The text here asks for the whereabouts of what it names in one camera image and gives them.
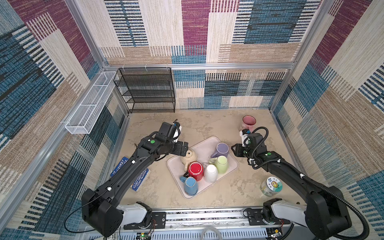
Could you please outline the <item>purple mug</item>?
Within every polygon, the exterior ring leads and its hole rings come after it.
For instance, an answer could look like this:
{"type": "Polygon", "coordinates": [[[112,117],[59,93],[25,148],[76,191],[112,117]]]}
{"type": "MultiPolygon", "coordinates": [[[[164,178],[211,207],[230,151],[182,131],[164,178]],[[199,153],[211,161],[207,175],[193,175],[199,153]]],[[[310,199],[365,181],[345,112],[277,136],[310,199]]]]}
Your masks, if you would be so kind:
{"type": "Polygon", "coordinates": [[[211,158],[217,158],[219,156],[227,157],[229,154],[229,146],[226,143],[219,143],[216,146],[215,152],[211,155],[211,158]]]}

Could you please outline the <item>pink patterned mug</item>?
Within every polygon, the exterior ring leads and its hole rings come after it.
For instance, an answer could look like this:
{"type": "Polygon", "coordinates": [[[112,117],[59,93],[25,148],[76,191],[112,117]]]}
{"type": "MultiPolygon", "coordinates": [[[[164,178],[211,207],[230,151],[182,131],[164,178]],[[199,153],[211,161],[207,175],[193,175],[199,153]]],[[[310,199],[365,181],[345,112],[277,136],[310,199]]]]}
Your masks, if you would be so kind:
{"type": "Polygon", "coordinates": [[[250,115],[246,115],[242,118],[242,124],[241,124],[241,131],[243,130],[249,130],[252,132],[255,129],[255,125],[257,123],[257,120],[250,115]]]}

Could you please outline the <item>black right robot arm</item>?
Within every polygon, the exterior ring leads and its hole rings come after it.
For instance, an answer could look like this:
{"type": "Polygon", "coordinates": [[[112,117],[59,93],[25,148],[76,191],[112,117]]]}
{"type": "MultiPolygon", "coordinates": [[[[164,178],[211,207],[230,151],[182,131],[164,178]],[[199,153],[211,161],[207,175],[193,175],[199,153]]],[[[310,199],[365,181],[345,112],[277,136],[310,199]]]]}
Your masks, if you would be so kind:
{"type": "Polygon", "coordinates": [[[231,146],[235,156],[248,158],[249,165],[254,170],[263,168],[278,177],[292,188],[307,204],[304,210],[304,223],[319,239],[335,237],[341,240],[364,240],[370,234],[367,220],[361,212],[345,200],[342,192],[335,186],[327,187],[300,172],[285,161],[274,151],[263,152],[257,157],[251,157],[252,150],[242,144],[231,146]],[[352,226],[349,211],[355,213],[363,225],[363,231],[358,236],[342,236],[340,233],[352,226]]]}

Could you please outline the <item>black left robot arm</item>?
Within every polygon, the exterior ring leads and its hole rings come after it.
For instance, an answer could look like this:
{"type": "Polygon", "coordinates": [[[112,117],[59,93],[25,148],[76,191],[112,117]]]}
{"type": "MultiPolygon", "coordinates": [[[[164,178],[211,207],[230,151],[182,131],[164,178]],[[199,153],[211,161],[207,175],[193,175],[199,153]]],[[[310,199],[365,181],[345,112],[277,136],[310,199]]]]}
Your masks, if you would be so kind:
{"type": "Polygon", "coordinates": [[[185,156],[188,142],[143,138],[135,152],[120,170],[96,190],[87,189],[81,198],[82,218],[103,237],[111,236],[123,221],[123,212],[117,209],[123,196],[139,175],[161,155],[185,156]]]}

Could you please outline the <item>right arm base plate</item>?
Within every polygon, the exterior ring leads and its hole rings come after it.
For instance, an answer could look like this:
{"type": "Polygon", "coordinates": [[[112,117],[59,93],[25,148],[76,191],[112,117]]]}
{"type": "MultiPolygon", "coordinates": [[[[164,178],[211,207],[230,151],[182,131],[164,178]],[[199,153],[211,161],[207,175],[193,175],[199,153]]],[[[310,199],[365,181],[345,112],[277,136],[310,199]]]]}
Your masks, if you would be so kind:
{"type": "Polygon", "coordinates": [[[278,219],[269,210],[264,211],[263,208],[246,208],[243,210],[243,216],[248,219],[250,226],[285,226],[291,224],[289,220],[278,219]]]}

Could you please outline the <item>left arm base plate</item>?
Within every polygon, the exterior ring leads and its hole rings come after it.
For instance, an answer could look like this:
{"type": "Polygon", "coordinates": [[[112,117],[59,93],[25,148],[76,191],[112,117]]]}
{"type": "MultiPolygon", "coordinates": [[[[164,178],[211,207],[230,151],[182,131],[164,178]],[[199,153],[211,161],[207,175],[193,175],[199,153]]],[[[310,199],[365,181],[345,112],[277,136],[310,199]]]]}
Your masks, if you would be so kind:
{"type": "Polygon", "coordinates": [[[144,230],[149,231],[150,229],[164,229],[167,220],[166,212],[151,212],[147,213],[144,220],[141,223],[133,223],[124,225],[124,230],[144,230]]]}

